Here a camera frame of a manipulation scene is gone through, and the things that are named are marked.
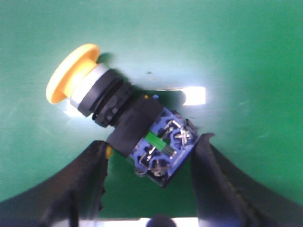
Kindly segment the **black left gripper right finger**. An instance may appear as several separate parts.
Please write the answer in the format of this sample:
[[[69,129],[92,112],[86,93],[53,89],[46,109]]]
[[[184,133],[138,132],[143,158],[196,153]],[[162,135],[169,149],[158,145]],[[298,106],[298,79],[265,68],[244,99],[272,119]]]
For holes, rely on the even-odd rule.
[[[301,227],[303,207],[261,185],[202,134],[191,157],[191,179],[201,227]]]

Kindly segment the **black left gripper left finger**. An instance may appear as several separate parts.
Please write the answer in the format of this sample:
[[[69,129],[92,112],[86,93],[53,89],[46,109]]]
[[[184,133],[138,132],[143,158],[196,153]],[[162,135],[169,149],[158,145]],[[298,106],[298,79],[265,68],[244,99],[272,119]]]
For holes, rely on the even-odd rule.
[[[0,204],[2,227],[94,227],[102,210],[107,144],[96,140],[61,171]]]

